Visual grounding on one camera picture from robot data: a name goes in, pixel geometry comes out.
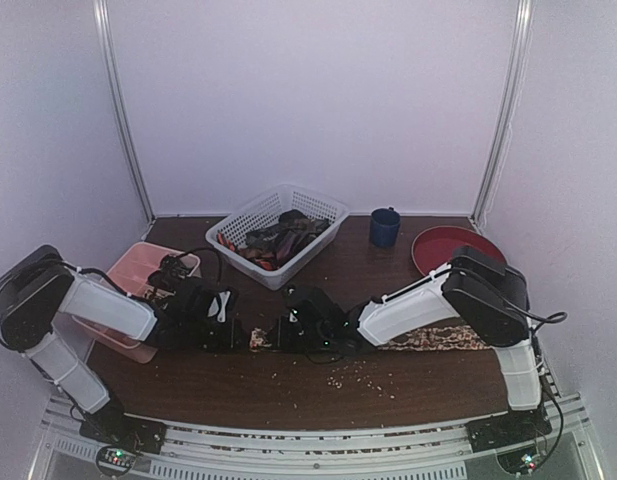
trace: basket rim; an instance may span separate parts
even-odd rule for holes
[[[296,185],[291,185],[291,184],[288,184],[288,183],[284,183],[284,184],[281,184],[281,185],[277,185],[276,187],[268,189],[265,192],[257,195],[256,197],[252,198],[250,201],[246,202],[236,212],[231,213],[226,218],[224,218],[220,222],[218,222],[215,225],[213,225],[206,232],[206,241],[208,243],[210,243],[211,245],[213,245],[223,255],[226,255],[227,257],[229,257],[229,258],[239,262],[240,264],[242,264],[244,266],[248,266],[248,267],[252,266],[253,269],[255,269],[254,272],[257,275],[261,275],[262,277],[266,277],[266,278],[270,278],[270,279],[276,279],[278,277],[281,277],[284,273],[286,273],[288,270],[290,270],[299,260],[301,260],[305,255],[308,254],[312,244],[309,245],[308,247],[304,248],[297,255],[295,255],[288,263],[286,263],[280,269],[274,270],[272,272],[269,272],[268,270],[264,270],[260,266],[254,264],[252,262],[249,262],[244,257],[242,257],[241,255],[238,255],[237,253],[233,252],[232,250],[224,247],[222,244],[220,244],[216,240],[217,232],[219,230],[221,230],[221,228],[223,228],[225,225],[230,223],[230,220],[231,220],[232,217],[236,217],[238,215],[242,215],[243,213],[245,213],[245,211],[247,211],[247,209],[250,207],[250,205],[252,203],[255,203],[260,198],[264,198],[266,196],[271,195],[272,193],[278,192],[281,189],[292,189],[293,191],[299,191],[301,193],[306,193],[306,194],[309,194],[309,195],[310,194],[314,194],[315,196],[319,196],[321,198],[327,199],[328,201],[330,201],[330,202],[332,202],[334,204],[337,204],[337,206],[342,209],[341,215],[339,215],[337,220],[335,220],[326,230],[324,230],[323,233],[319,237],[326,236],[327,234],[331,233],[333,230],[338,229],[339,226],[343,223],[343,221],[346,218],[348,218],[348,216],[350,216],[350,209],[346,205],[341,203],[340,201],[335,200],[334,198],[332,198],[332,197],[330,197],[328,195],[321,194],[319,192],[315,192],[315,191],[312,191],[312,190],[309,190],[309,189],[306,189],[306,188],[303,188],[303,187],[298,187]]]

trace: blue mug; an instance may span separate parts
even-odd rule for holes
[[[401,226],[401,215],[395,209],[378,208],[370,214],[370,242],[378,247],[393,247]]]

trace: white wall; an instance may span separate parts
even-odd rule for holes
[[[471,212],[516,5],[111,2],[156,213],[226,213],[284,182],[355,212]]]
[[[538,2],[513,140],[486,231],[530,280],[567,392],[617,479],[617,2]]]
[[[121,153],[92,3],[0,1],[0,274],[51,243],[109,267],[145,229]],[[68,332],[83,349],[81,332]],[[22,478],[49,389],[0,347],[0,479]]]

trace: white plastic basket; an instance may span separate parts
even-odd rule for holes
[[[332,223],[325,232],[279,270],[272,272],[264,270],[217,241],[217,234],[221,232],[235,246],[243,247],[246,242],[246,233],[274,225],[279,220],[279,215],[292,209],[297,209],[315,220],[327,218]],[[271,290],[279,290],[335,239],[341,223],[349,213],[348,207],[330,197],[293,185],[280,185],[259,195],[237,212],[210,228],[206,232],[206,240],[237,270]]]

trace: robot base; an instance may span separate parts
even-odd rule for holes
[[[546,409],[510,411],[466,424],[473,452],[483,452],[527,442],[552,432]]]
[[[127,415],[124,417],[127,426],[136,434],[137,438],[124,438],[119,441],[115,447],[128,452],[139,450],[145,453],[159,454],[166,437],[166,425],[161,422],[155,422],[154,420],[144,420]],[[82,437],[107,443],[107,440],[101,435],[100,431],[93,428],[89,422],[82,422],[79,434]]]

